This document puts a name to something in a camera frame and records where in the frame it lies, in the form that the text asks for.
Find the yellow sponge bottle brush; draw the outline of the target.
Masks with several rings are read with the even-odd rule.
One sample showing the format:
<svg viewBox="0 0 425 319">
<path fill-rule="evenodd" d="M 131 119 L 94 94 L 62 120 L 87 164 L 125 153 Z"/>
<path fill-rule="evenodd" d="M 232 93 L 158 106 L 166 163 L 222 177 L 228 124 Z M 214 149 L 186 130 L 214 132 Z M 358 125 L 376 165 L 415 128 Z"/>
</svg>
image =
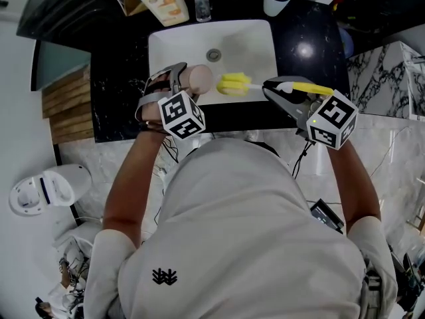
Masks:
<svg viewBox="0 0 425 319">
<path fill-rule="evenodd" d="M 216 89 L 219 93 L 229 96 L 244 96 L 249 90 L 262 90 L 267 88 L 272 92 L 291 94 L 294 90 L 309 94 L 320 94 L 324 96 L 334 95 L 334 90 L 310 82 L 301 76 L 278 76 L 268 79 L 262 84 L 253 84 L 252 79 L 244 73 L 223 74 Z"/>
</svg>

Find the clear glass bottle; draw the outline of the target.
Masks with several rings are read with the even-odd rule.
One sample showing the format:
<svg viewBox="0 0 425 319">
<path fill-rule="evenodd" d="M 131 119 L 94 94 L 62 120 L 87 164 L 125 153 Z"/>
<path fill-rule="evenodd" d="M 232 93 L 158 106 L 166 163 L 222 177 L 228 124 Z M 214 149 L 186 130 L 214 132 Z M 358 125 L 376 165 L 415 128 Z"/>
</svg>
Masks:
<svg viewBox="0 0 425 319">
<path fill-rule="evenodd" d="M 195 0 L 195 17 L 200 23 L 211 20 L 211 7 L 209 0 Z"/>
</svg>

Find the blue plate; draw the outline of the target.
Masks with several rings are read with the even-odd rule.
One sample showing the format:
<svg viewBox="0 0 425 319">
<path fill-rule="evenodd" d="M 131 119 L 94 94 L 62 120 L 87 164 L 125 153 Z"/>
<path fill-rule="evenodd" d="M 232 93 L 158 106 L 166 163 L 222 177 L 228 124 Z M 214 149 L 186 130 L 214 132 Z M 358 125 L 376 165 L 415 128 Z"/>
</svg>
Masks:
<svg viewBox="0 0 425 319">
<path fill-rule="evenodd" d="M 339 34 L 343 43 L 345 58 L 350 58 L 354 53 L 354 43 L 350 34 L 343 28 L 339 27 Z"/>
</svg>

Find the person's white shirt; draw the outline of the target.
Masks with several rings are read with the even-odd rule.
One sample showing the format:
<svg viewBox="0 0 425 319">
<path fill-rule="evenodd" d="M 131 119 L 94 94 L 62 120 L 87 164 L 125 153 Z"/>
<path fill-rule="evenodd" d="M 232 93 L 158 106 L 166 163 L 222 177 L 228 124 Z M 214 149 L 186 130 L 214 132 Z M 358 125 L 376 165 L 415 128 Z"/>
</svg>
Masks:
<svg viewBox="0 0 425 319">
<path fill-rule="evenodd" d="M 314 218 L 275 155 L 185 158 L 139 247 L 96 235 L 85 319 L 387 319 L 397 297 L 381 218 Z"/>
</svg>

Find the person's left forearm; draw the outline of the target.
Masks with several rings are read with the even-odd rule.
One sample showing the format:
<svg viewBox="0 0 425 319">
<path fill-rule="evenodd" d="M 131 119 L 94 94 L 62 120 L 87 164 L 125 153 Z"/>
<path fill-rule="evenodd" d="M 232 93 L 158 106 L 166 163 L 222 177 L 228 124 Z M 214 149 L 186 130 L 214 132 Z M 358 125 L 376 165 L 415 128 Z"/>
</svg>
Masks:
<svg viewBox="0 0 425 319">
<path fill-rule="evenodd" d="M 159 132 L 142 132 L 120 167 L 106 200 L 103 228 L 125 234 L 136 247 L 141 244 L 141 224 L 155 159 L 165 139 Z"/>
</svg>

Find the frosted glass panel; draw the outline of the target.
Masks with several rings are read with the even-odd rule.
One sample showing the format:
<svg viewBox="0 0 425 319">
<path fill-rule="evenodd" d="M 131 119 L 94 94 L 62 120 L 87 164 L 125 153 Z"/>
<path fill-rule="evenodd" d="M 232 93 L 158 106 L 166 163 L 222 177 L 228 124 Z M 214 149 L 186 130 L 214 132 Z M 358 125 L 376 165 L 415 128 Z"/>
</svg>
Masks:
<svg viewBox="0 0 425 319">
<path fill-rule="evenodd" d="M 54 43 L 35 41 L 31 68 L 31 92 L 90 64 L 91 53 Z"/>
</svg>

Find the black shelf unit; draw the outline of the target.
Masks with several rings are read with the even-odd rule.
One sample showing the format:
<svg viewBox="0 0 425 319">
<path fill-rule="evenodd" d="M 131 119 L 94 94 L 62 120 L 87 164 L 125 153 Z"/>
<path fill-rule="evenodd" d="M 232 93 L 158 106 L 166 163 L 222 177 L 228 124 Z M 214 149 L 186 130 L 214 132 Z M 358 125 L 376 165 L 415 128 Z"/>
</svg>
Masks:
<svg viewBox="0 0 425 319">
<path fill-rule="evenodd" d="M 331 6 L 338 26 L 353 40 L 353 54 L 425 23 L 425 0 L 333 0 Z"/>
</svg>

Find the white marble veined cabinet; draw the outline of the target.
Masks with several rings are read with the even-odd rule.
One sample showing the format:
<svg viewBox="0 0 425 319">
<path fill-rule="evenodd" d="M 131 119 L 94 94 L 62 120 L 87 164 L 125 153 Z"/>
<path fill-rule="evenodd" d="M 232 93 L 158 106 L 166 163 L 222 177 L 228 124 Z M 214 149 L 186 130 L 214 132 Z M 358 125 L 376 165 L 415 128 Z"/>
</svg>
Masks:
<svg viewBox="0 0 425 319">
<path fill-rule="evenodd" d="M 347 60 L 359 112 L 425 122 L 425 55 L 396 41 Z"/>
</svg>

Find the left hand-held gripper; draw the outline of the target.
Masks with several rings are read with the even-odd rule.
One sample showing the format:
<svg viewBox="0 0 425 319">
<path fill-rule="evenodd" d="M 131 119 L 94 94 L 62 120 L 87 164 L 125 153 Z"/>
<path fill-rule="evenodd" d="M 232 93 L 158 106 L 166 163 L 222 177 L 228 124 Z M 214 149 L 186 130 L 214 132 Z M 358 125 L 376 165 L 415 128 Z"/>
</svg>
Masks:
<svg viewBox="0 0 425 319">
<path fill-rule="evenodd" d="M 179 140 L 190 138 L 206 129 L 205 115 L 197 105 L 200 95 L 180 91 L 180 75 L 186 68 L 187 63 L 179 62 L 151 75 L 145 84 L 145 93 L 150 95 L 139 99 L 135 111 L 135 119 L 142 122 L 142 106 L 157 102 L 164 129 Z"/>
</svg>

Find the black wristband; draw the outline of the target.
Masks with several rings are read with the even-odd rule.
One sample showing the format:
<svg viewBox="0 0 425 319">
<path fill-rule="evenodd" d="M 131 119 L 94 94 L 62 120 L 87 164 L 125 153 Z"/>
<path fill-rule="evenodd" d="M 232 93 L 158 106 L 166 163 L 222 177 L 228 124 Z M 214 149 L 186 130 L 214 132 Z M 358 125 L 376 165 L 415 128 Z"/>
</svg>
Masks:
<svg viewBox="0 0 425 319">
<path fill-rule="evenodd" d="M 163 125 L 156 122 L 142 121 L 139 123 L 139 127 L 141 132 L 155 132 L 164 136 L 169 135 L 169 133 L 164 129 Z"/>
</svg>

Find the person's right forearm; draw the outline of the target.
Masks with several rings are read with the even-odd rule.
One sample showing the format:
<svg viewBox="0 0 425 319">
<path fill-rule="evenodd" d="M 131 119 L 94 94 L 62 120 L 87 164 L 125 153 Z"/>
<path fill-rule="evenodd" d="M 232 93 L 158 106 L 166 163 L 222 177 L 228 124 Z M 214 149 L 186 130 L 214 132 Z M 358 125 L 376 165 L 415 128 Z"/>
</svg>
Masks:
<svg viewBox="0 0 425 319">
<path fill-rule="evenodd" d="M 352 143 L 339 150 L 328 149 L 335 175 L 347 231 L 363 217 L 380 219 L 381 210 L 375 187 Z"/>
</svg>

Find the black screen device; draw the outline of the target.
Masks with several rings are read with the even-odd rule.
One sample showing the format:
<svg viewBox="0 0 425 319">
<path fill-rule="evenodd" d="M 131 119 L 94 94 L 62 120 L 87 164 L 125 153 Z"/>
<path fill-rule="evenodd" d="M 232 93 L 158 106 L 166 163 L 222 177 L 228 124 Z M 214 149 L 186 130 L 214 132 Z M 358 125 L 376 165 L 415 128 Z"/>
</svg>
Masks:
<svg viewBox="0 0 425 319">
<path fill-rule="evenodd" d="M 344 222 L 336 215 L 336 213 L 324 202 L 319 199 L 310 208 L 311 214 L 329 228 L 343 234 Z"/>
</svg>

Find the white appliance with open lid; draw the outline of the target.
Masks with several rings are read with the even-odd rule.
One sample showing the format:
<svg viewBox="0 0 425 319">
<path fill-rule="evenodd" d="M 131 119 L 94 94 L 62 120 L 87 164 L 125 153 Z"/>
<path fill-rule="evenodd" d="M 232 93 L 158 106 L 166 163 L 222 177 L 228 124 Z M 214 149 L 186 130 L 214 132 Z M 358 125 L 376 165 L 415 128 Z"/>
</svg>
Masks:
<svg viewBox="0 0 425 319">
<path fill-rule="evenodd" d="M 85 268 L 92 254 L 95 236 L 100 230 L 100 224 L 84 222 L 65 232 L 52 244 L 56 259 L 65 259 L 75 273 Z"/>
</svg>

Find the white soap bottle orange label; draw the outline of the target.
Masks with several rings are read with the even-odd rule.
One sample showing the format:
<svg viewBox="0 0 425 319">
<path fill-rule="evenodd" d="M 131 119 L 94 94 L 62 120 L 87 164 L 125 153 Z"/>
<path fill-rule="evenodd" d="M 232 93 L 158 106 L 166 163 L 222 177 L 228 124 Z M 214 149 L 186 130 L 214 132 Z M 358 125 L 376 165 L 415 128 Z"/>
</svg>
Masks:
<svg viewBox="0 0 425 319">
<path fill-rule="evenodd" d="M 187 22 L 189 17 L 185 0 L 141 0 L 164 27 Z"/>
</svg>

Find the person's left hand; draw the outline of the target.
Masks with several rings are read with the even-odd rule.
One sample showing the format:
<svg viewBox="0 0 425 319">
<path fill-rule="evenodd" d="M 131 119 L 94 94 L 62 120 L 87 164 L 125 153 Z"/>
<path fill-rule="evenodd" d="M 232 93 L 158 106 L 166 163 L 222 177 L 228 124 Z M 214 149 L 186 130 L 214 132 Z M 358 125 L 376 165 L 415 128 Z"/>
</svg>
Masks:
<svg viewBox="0 0 425 319">
<path fill-rule="evenodd" d="M 142 121 L 152 121 L 152 122 L 156 122 L 163 125 L 157 102 L 149 102 L 142 106 L 141 119 Z"/>
</svg>

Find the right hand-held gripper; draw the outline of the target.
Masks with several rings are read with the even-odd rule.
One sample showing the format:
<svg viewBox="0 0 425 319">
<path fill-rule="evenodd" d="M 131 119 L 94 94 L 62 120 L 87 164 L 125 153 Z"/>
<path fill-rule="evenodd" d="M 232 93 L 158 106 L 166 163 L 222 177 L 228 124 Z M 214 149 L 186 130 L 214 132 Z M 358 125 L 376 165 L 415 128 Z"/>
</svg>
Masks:
<svg viewBox="0 0 425 319">
<path fill-rule="evenodd" d="M 270 102 L 297 120 L 297 135 L 339 150 L 356 127 L 358 108 L 337 90 L 287 93 L 278 90 L 282 82 L 313 82 L 302 76 L 277 76 L 263 82 L 262 92 Z"/>
</svg>

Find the white toilet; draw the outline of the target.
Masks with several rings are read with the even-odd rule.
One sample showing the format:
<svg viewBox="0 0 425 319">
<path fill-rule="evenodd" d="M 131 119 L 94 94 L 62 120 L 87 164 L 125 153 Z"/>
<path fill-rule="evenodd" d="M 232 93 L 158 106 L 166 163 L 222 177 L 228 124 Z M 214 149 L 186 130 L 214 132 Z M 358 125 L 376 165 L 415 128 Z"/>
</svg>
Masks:
<svg viewBox="0 0 425 319">
<path fill-rule="evenodd" d="M 18 182 L 9 194 L 11 210 L 33 217 L 53 207 L 70 207 L 92 185 L 90 172 L 78 164 L 52 167 Z"/>
</svg>

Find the pink cup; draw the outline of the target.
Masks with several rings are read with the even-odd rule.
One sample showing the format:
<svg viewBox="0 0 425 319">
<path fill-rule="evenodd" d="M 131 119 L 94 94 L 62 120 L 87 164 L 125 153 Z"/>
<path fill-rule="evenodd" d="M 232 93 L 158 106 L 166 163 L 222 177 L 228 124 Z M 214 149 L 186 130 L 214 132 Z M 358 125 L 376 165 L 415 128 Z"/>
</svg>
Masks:
<svg viewBox="0 0 425 319">
<path fill-rule="evenodd" d="M 192 95 L 207 93 L 213 86 L 214 77 L 209 67 L 200 64 L 185 68 L 179 75 L 183 90 Z"/>
</svg>

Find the white rectangular sink basin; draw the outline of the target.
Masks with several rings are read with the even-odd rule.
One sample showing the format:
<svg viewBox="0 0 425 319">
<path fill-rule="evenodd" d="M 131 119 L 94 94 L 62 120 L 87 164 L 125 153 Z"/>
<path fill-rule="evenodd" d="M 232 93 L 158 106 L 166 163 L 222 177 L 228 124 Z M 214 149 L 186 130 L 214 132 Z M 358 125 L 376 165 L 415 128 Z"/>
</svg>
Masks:
<svg viewBox="0 0 425 319">
<path fill-rule="evenodd" d="M 178 62 L 204 64 L 214 79 L 242 72 L 261 84 L 278 75 L 269 22 L 231 20 L 196 23 L 149 36 L 149 73 Z"/>
</svg>

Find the black marble counter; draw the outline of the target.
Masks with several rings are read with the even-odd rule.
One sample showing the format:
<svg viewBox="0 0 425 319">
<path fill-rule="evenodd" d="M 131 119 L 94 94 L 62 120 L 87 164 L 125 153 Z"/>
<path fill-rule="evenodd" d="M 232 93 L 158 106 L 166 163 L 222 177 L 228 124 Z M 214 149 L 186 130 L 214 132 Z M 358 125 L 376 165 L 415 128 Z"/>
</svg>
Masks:
<svg viewBox="0 0 425 319">
<path fill-rule="evenodd" d="M 343 45 L 331 9 L 293 0 L 276 17 L 262 0 L 212 0 L 212 24 L 261 20 L 270 30 L 277 75 L 303 76 L 349 93 Z M 145 11 L 114 23 L 92 53 L 91 103 L 97 142 L 132 139 L 139 130 L 135 109 L 150 75 L 149 36 L 162 26 Z M 292 128 L 294 121 L 269 101 L 204 106 L 208 132 Z"/>
</svg>

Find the wooden steps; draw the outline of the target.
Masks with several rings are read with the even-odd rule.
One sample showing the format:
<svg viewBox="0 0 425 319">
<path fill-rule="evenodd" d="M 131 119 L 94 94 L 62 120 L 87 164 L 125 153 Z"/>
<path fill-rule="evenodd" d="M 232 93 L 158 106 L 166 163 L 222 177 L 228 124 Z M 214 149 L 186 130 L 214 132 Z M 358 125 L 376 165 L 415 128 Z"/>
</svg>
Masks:
<svg viewBox="0 0 425 319">
<path fill-rule="evenodd" d="M 42 90 L 42 117 L 49 121 L 53 144 L 94 137 L 87 64 Z"/>
</svg>

